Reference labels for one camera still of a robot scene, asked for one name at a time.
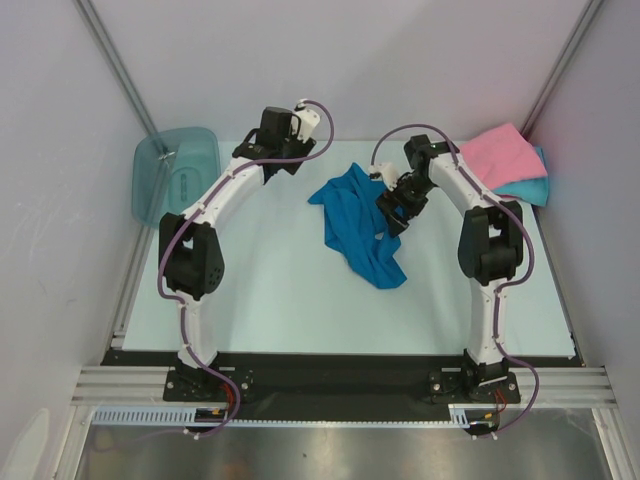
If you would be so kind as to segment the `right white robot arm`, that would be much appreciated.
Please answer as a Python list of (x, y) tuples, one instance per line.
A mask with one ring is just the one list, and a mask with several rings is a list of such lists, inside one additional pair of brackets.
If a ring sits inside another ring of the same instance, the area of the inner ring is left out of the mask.
[(435, 188), (460, 213), (457, 259), (470, 282), (471, 333), (449, 393), (472, 401), (492, 400), (508, 381), (503, 308), (506, 287), (524, 257), (521, 206), (504, 202), (488, 190), (449, 141), (434, 144), (426, 135), (413, 136), (405, 143), (404, 153), (410, 166), (405, 173), (388, 162), (370, 163), (370, 178), (384, 185), (376, 205), (393, 237), (408, 229)]

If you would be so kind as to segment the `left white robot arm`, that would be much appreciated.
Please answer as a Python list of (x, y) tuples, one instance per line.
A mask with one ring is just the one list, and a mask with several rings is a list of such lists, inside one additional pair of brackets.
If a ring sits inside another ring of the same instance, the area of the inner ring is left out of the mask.
[(157, 287), (177, 303), (181, 347), (177, 385), (187, 398), (207, 400), (218, 392), (238, 403), (241, 392), (213, 362), (219, 348), (203, 333), (204, 298), (220, 285), (225, 262), (219, 233), (231, 215), (280, 171), (293, 175), (316, 145), (312, 133), (321, 115), (300, 102), (292, 110), (267, 107), (260, 125), (233, 150), (220, 177), (193, 205), (160, 221)]

